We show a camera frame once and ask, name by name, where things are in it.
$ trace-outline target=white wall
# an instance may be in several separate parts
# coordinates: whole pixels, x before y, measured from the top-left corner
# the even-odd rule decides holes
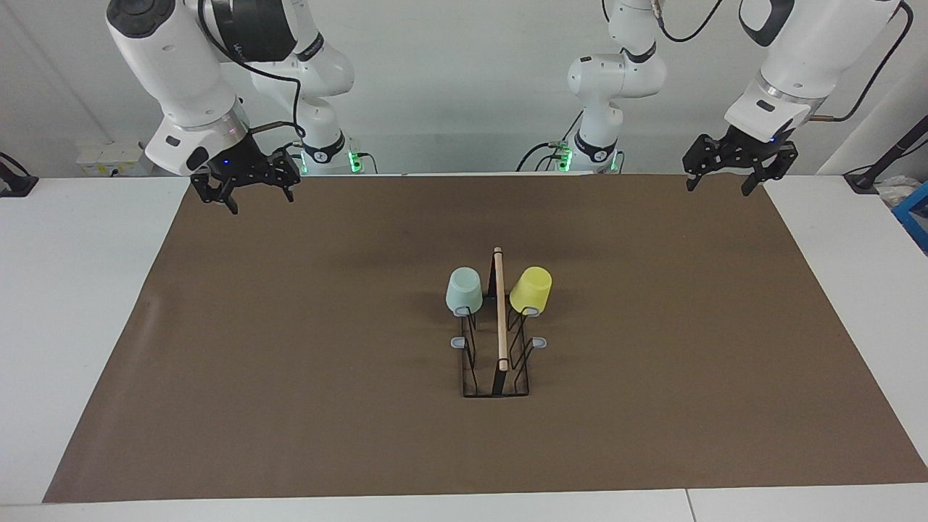
[[[847,124],[811,124],[796,134],[796,174],[813,174],[837,150],[924,48],[928,0],[909,0],[917,24],[899,57],[886,68],[870,100]],[[161,119],[122,61],[104,23],[108,0],[0,0],[21,31],[44,53],[74,93],[67,102],[49,92],[37,72],[12,88],[12,72],[32,67],[29,51],[0,33],[3,89],[0,146],[46,176],[71,175],[76,138],[147,140]],[[665,15],[675,33],[702,21],[711,0],[671,3]],[[539,141],[560,138],[579,111],[567,90],[571,62],[615,52],[596,0],[315,0],[316,22],[357,70],[355,89],[333,100],[345,129],[374,152],[384,171],[511,170]],[[725,110],[754,76],[764,57],[737,22],[738,2],[728,0],[706,33],[687,45],[662,39],[671,76],[657,97],[623,104],[621,147],[627,172],[680,172],[680,157],[706,132],[723,134]],[[901,28],[893,22],[871,52],[846,75],[825,111],[844,112],[857,97]],[[247,75],[227,65],[255,124],[287,118],[259,97]],[[94,130],[93,120],[102,126]],[[35,122],[26,125],[23,122]],[[290,138],[264,137],[267,146]],[[30,143],[55,140],[55,147]]]
[[[870,118],[825,163],[820,174],[840,175],[876,163],[928,114],[928,53],[873,110]],[[928,136],[916,142],[921,144]],[[883,177],[909,176],[928,180],[928,147],[893,163]]]

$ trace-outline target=yellow cup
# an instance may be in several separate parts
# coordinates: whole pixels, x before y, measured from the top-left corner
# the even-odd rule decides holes
[[[529,308],[544,312],[551,295],[551,274],[541,267],[531,267],[522,273],[512,293],[509,303],[512,309],[523,315],[530,315]]]

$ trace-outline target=white table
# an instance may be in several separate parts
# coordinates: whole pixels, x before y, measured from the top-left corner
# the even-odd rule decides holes
[[[122,332],[187,181],[48,179],[0,200],[0,520],[923,522],[928,484],[36,505]],[[923,459],[928,259],[837,177],[767,190]]]

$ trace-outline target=wooden handle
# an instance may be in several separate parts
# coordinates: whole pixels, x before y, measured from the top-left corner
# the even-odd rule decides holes
[[[503,281],[503,249],[493,251],[496,266],[496,333],[499,339],[499,370],[509,371],[509,328],[506,324],[506,283]]]

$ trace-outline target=green light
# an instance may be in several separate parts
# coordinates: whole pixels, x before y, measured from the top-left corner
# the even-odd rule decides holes
[[[354,174],[357,174],[364,170],[364,165],[361,164],[361,158],[358,157],[357,152],[353,150],[348,151],[348,160],[351,162],[351,171]]]
[[[574,151],[570,149],[565,149],[564,154],[565,154],[564,157],[561,159],[561,164],[558,165],[558,169],[561,172],[570,172],[571,163],[574,162]]]

